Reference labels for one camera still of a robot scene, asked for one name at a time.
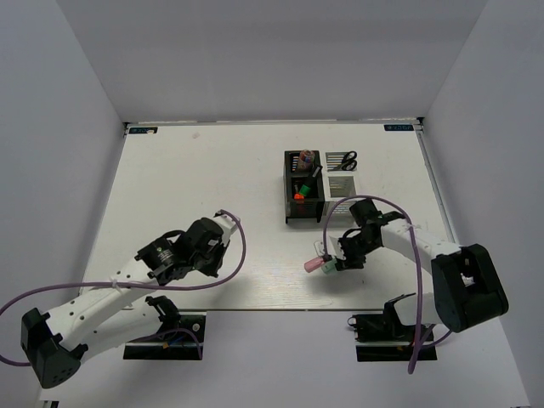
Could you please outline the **black handled scissors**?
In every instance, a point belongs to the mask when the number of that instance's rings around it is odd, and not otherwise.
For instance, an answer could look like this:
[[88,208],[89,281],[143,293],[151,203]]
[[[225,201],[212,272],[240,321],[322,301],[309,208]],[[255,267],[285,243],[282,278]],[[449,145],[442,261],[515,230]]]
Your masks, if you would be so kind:
[[344,154],[339,169],[341,171],[354,171],[357,167],[357,152],[351,150]]

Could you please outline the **pink translucent small case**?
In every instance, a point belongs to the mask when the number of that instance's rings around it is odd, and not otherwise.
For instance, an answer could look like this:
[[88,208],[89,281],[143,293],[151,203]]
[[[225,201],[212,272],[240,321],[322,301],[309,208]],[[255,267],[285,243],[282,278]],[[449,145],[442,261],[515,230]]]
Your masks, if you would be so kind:
[[312,273],[317,269],[320,269],[326,263],[323,257],[316,257],[307,261],[303,268],[307,273]]

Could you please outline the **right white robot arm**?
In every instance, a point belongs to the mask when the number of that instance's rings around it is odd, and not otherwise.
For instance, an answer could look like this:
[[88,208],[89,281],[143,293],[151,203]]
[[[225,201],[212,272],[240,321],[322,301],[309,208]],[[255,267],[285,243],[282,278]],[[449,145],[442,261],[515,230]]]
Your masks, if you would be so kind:
[[377,210],[370,199],[357,201],[349,211],[357,227],[329,240],[337,271],[363,269],[367,255],[385,248],[419,262],[432,278],[433,290],[422,294],[421,308],[415,293],[384,304],[383,326],[390,337],[406,337],[416,323],[443,325],[459,333],[509,310],[495,265],[480,244],[459,246],[442,241],[409,224],[400,212]]

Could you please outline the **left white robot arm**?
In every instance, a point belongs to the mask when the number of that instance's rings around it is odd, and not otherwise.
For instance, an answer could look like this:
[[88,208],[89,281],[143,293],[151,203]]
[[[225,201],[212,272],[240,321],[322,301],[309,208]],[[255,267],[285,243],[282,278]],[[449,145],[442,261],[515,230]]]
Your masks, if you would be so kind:
[[142,324],[162,339],[179,331],[179,317],[133,302],[198,271],[217,277],[230,237],[238,226],[226,214],[200,218],[186,231],[172,230],[137,251],[104,287],[48,311],[37,308],[21,319],[21,347],[40,386],[54,388],[72,377],[84,360],[127,341]]

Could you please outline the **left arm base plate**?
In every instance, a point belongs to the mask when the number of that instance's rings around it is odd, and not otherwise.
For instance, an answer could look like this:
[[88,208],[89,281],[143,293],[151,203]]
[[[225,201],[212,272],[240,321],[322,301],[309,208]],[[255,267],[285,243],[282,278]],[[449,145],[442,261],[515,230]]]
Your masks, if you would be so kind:
[[161,327],[147,340],[126,343],[124,360],[199,361],[204,352],[207,314],[181,314],[172,327]]

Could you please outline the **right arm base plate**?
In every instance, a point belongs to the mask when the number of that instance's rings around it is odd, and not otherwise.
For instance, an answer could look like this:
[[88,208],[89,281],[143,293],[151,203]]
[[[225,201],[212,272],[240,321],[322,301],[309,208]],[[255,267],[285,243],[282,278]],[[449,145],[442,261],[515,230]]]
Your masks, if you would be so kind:
[[384,313],[352,314],[347,319],[354,333],[356,360],[360,363],[406,362],[411,360],[416,334]]

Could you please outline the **green cap black highlighter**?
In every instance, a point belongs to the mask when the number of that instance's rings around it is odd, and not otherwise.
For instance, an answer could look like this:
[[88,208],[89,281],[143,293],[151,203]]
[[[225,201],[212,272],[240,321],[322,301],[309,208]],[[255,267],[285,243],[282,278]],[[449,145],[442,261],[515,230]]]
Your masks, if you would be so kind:
[[314,169],[310,172],[309,176],[303,181],[298,194],[302,197],[307,197],[310,191],[313,189],[314,185],[317,183],[317,179],[320,176],[322,171],[322,166],[316,165]]

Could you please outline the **clear tube of crayons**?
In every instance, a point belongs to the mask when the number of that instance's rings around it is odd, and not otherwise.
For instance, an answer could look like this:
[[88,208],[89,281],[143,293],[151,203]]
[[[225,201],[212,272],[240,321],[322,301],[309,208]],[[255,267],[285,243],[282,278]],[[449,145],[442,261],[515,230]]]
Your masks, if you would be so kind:
[[315,153],[312,150],[301,150],[297,159],[296,170],[308,172],[312,169],[315,161]]

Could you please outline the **green translucent small case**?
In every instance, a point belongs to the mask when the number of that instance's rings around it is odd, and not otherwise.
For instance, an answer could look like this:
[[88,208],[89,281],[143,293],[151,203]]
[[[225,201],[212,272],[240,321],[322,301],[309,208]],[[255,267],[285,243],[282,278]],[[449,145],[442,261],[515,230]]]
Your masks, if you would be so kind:
[[335,259],[332,259],[332,260],[324,263],[321,266],[320,269],[325,275],[330,275],[330,274],[336,273],[337,272],[337,262],[336,262]]

